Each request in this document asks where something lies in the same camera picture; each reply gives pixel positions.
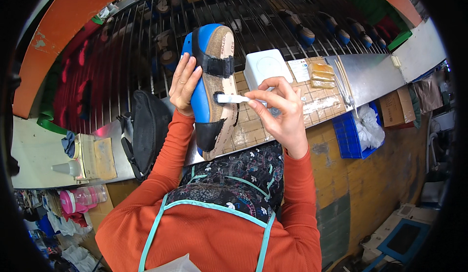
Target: blue plastic crate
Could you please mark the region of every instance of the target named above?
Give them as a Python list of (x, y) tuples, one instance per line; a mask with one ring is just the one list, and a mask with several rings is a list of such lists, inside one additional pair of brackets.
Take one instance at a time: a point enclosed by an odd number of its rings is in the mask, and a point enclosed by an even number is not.
[[(369, 106), (377, 113), (377, 123), (380, 123), (379, 112), (375, 103), (372, 101)], [(375, 149), (366, 148), (364, 151), (361, 149), (361, 143), (359, 142), (358, 129), (352, 116), (352, 111), (344, 113), (338, 117), (332, 119), (333, 128), (335, 128), (336, 139), (338, 140), (338, 146), (340, 148), (341, 158), (362, 158), (365, 159)]]

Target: orange sleeve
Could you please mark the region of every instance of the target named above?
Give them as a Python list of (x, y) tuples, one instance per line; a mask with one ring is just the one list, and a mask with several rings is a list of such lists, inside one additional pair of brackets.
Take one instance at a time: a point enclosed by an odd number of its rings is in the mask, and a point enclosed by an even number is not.
[(312, 175), (310, 153), (301, 158), (291, 158), (284, 152), (284, 204), (281, 223), (295, 238), (299, 252), (305, 255), (309, 271), (322, 270), (320, 233), (315, 213), (315, 182)]
[(184, 116), (177, 110), (174, 112), (166, 140), (148, 179), (116, 206), (109, 215), (123, 208), (154, 205), (166, 193), (179, 186), (179, 177), (184, 166), (194, 122), (194, 117)]

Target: backpack strap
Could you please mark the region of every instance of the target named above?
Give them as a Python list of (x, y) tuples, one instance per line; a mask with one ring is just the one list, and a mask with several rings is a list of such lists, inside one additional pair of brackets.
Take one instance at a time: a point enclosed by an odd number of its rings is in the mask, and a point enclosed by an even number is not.
[(128, 162), (132, 166), (132, 170), (136, 179), (139, 182), (142, 182), (144, 181), (144, 177), (142, 176), (141, 171), (137, 167), (135, 156), (133, 155), (132, 144), (125, 137), (125, 128), (126, 128), (127, 120), (132, 120), (131, 114), (126, 113), (124, 116), (118, 116), (117, 119), (120, 121), (120, 128), (122, 129), (122, 135), (120, 136), (120, 143), (122, 144), (122, 148), (124, 149)]

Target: pink water bottle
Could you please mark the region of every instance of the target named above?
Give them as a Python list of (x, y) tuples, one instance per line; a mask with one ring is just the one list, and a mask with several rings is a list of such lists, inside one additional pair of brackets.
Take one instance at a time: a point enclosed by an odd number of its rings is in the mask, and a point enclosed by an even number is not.
[(107, 201), (107, 193), (102, 185), (80, 187), (62, 191), (60, 201), (62, 209), (68, 214), (85, 213), (90, 208), (96, 207), (98, 203)]

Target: floor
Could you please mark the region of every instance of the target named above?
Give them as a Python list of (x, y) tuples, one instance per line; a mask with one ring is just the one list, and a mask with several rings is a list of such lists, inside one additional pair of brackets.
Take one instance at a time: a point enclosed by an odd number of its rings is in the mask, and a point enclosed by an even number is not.
[[(423, 117), (421, 129), (385, 129), (385, 143), (365, 160), (340, 157), (331, 121), (307, 129), (323, 266), (359, 252), (359, 241), (372, 234), (398, 202), (418, 200), (424, 180), (427, 122)], [(116, 206), (137, 183), (129, 180), (107, 187)]]

